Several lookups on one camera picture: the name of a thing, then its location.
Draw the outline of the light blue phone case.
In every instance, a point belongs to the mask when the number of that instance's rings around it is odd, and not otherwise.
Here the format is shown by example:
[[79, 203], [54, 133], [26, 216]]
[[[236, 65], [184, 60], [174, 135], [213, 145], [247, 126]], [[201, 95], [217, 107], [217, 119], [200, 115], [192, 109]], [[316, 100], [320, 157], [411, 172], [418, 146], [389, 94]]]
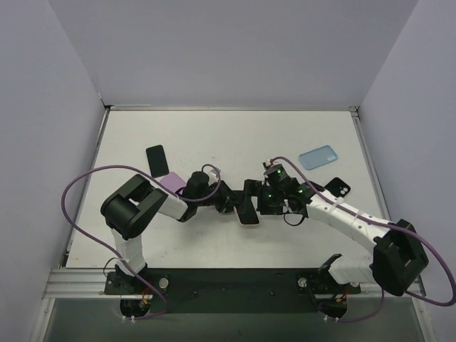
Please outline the light blue phone case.
[[337, 159], [336, 152], [329, 145], [324, 145], [299, 155], [299, 162], [306, 170], [314, 170]]

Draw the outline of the black smartphone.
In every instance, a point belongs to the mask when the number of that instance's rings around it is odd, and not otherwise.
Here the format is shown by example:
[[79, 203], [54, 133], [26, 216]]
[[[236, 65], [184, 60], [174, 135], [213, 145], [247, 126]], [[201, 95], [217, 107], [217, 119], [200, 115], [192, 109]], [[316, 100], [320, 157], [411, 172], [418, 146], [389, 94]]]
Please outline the black smartphone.
[[167, 158], [162, 145], [146, 148], [145, 154], [152, 177], [164, 177], [169, 174]]

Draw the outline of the purple phone case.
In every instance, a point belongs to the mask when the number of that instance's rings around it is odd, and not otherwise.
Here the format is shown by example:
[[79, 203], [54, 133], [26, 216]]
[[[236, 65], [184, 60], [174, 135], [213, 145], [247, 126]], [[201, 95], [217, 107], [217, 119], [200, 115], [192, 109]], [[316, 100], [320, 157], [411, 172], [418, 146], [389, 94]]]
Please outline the purple phone case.
[[170, 192], [178, 193], [186, 187], [186, 182], [175, 172], [169, 172], [161, 180], [160, 184]]

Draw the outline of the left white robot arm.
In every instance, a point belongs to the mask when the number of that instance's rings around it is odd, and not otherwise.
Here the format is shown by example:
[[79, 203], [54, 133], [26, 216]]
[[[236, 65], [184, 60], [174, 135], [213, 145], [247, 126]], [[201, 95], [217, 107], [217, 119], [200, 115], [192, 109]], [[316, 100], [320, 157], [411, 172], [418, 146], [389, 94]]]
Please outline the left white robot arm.
[[213, 181], [203, 171], [192, 173], [184, 187], [174, 194], [151, 185], [142, 175], [134, 175], [107, 198], [100, 208], [111, 228], [115, 250], [120, 254], [120, 283], [130, 293], [144, 289], [147, 268], [141, 235], [156, 214], [178, 222], [195, 216], [198, 207], [214, 207], [219, 213], [234, 212], [244, 199], [241, 191], [225, 181]]

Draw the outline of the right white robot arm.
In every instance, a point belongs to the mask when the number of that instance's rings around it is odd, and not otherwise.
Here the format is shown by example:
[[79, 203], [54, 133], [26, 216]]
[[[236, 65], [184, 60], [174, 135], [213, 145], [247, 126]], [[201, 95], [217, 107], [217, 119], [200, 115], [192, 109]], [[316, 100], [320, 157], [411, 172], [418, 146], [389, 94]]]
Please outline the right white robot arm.
[[335, 254], [320, 268], [333, 283], [377, 284], [402, 296], [429, 260], [412, 224], [373, 217], [314, 182], [299, 182], [283, 165], [266, 167], [262, 180], [245, 180], [244, 193], [256, 197], [261, 215], [297, 214], [325, 224], [361, 245], [368, 255]]

